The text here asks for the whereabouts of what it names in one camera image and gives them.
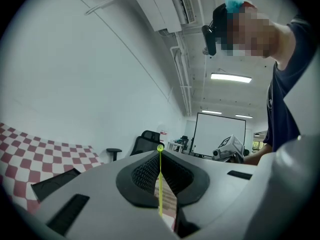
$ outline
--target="air conditioner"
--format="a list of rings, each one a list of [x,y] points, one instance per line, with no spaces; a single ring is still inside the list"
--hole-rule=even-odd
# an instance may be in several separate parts
[[[182,31],[181,25],[193,23],[191,0],[137,0],[154,31]]]

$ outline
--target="yellow laser line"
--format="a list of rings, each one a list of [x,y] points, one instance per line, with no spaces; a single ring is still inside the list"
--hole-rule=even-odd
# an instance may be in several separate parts
[[[159,174],[159,214],[162,217],[162,173],[161,173],[161,152],[164,150],[164,146],[158,145],[156,148],[159,151],[160,160],[160,174]]]

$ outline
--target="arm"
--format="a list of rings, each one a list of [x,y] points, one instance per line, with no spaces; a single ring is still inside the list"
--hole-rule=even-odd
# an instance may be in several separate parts
[[[263,155],[271,153],[271,152],[272,152],[272,146],[270,146],[269,144],[266,144],[257,153],[245,156],[243,163],[246,164],[246,165],[257,166],[259,161],[260,161],[260,158]]]

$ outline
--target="black slot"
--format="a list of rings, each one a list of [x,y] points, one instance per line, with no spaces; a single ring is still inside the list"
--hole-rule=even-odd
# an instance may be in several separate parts
[[[236,170],[231,170],[227,174],[237,178],[245,179],[245,180],[250,180],[252,177],[252,174],[244,173]]]
[[[75,222],[81,210],[89,200],[89,196],[75,194],[47,223],[47,226],[58,234],[64,236],[71,225]]]

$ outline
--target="man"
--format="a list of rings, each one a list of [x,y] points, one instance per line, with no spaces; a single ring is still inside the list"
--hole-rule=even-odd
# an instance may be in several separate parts
[[[232,53],[238,49],[246,55],[275,60],[267,95],[268,131],[266,145],[244,158],[257,165],[261,156],[276,152],[287,141],[300,135],[284,97],[304,73],[316,51],[311,27],[301,16],[280,25],[268,19],[247,0],[225,0],[213,11],[211,25],[221,48]]]

